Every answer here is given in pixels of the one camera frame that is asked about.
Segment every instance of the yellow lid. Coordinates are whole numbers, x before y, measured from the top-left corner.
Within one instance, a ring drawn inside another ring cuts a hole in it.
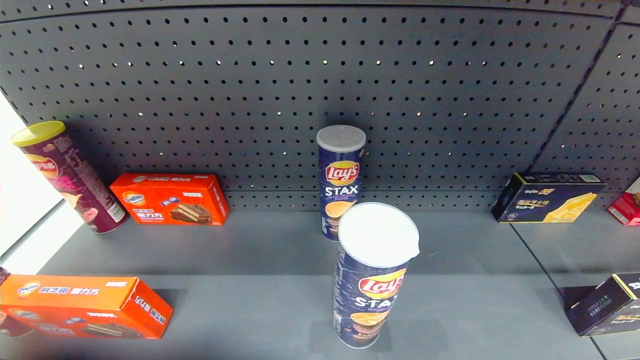
[[[62,121],[43,121],[25,127],[11,137],[11,142],[17,147],[25,147],[44,142],[65,130]]]

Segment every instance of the blue chip can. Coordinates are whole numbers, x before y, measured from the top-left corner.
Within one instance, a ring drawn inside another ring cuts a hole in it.
[[[352,348],[366,348],[378,339],[408,264],[407,261],[392,268],[374,268],[360,263],[340,247],[333,287],[333,326],[343,343]]]
[[[353,206],[362,190],[362,156],[366,136],[357,127],[328,126],[318,131],[318,178],[322,232],[338,241],[340,217]]]
[[[349,347],[370,347],[387,321],[409,261],[420,252],[418,229],[394,206],[363,202],[342,216],[339,238],[335,332]]]

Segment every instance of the black snack box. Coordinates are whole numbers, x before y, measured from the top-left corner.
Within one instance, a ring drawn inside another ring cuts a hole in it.
[[[640,329],[640,273],[613,274],[566,311],[580,336]]]
[[[573,222],[607,186],[590,173],[514,173],[493,206],[498,222]]]

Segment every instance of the snack box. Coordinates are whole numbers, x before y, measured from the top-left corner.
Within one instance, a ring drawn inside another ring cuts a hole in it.
[[[640,329],[640,273],[613,274],[566,311],[580,336]]]
[[[609,212],[622,224],[640,225],[640,178],[631,184],[613,205],[609,206]]]
[[[222,225],[229,206],[215,175],[124,173],[111,191],[139,224]]]
[[[137,277],[12,274],[0,310],[46,334],[162,338],[173,309]]]
[[[514,173],[493,206],[498,222],[573,222],[607,186],[590,173]]]

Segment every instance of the brand logo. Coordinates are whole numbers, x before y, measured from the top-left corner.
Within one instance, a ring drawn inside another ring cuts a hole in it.
[[[47,179],[55,179],[58,177],[59,169],[56,162],[52,159],[34,154],[27,154],[27,158]]]
[[[358,282],[360,292],[372,299],[387,299],[393,297],[404,279],[406,269],[391,274],[365,277]]]
[[[335,186],[346,186],[355,181],[360,172],[360,164],[354,161],[336,161],[327,166],[326,179]]]
[[[136,192],[124,192],[122,193],[124,202],[135,206],[142,206],[145,204],[145,196]]]
[[[18,294],[20,297],[27,297],[31,295],[34,291],[36,291],[40,287],[40,281],[34,280],[27,282],[23,287],[18,289]]]

